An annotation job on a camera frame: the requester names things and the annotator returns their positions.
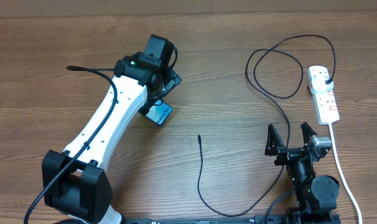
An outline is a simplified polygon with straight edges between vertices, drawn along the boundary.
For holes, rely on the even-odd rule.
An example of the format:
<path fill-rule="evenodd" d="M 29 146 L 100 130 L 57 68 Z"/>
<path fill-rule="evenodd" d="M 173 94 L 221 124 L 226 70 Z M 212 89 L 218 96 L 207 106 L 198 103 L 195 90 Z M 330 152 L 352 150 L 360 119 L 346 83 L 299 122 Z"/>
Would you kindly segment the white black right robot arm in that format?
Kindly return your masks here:
<path fill-rule="evenodd" d="M 340 223 L 337 208 L 340 183 L 330 175 L 317 176 L 314 163 L 324 158 L 332 149 L 332 140 L 318 135 L 307 123 L 301 124 L 304 146 L 287 148 L 277 129 L 268 126 L 265 155 L 275 156 L 275 166 L 282 166 L 292 180 L 293 188 L 275 199 L 263 216 L 264 223 Z M 280 200 L 294 193 L 297 206 L 283 215 L 270 216 Z"/>

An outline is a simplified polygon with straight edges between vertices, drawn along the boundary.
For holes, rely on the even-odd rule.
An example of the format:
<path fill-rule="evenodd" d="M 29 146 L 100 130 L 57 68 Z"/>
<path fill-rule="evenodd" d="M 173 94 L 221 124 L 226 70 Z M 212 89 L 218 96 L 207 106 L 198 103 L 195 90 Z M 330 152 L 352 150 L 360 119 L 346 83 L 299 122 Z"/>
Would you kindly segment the Samsung Galaxy smartphone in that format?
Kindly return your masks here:
<path fill-rule="evenodd" d="M 148 119 L 159 126 L 162 126 L 172 112 L 172 107 L 159 100 L 151 106 L 149 112 L 145 115 Z"/>

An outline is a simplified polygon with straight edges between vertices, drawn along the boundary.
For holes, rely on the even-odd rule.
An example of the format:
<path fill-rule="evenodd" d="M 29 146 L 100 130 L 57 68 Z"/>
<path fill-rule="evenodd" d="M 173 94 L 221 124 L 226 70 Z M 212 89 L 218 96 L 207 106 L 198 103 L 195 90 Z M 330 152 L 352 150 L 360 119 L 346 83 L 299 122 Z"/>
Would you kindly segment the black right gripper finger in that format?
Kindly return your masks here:
<path fill-rule="evenodd" d="M 302 136 L 303 136 L 304 144 L 305 145 L 313 145 L 312 137 L 316 136 L 317 133 L 306 122 L 302 123 L 300 128 L 302 130 Z"/>
<path fill-rule="evenodd" d="M 268 126 L 268 138 L 266 141 L 266 148 L 264 154 L 266 156 L 276 156 L 282 150 L 285 149 L 285 145 L 273 124 Z"/>

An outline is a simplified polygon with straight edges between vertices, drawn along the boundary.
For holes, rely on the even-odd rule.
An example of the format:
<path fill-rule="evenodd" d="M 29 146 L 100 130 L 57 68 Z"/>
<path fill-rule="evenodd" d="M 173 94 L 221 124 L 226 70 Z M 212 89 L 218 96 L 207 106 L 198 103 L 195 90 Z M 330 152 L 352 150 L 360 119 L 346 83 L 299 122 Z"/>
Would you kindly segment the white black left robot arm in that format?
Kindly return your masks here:
<path fill-rule="evenodd" d="M 68 215 L 65 223 L 122 223 L 112 206 L 106 176 L 113 151 L 136 113 L 162 125 L 172 112 L 164 103 L 182 79 L 173 70 L 177 48 L 152 34 L 142 52 L 118 60 L 107 95 L 81 133 L 62 152 L 42 161 L 43 191 L 38 198 Z"/>

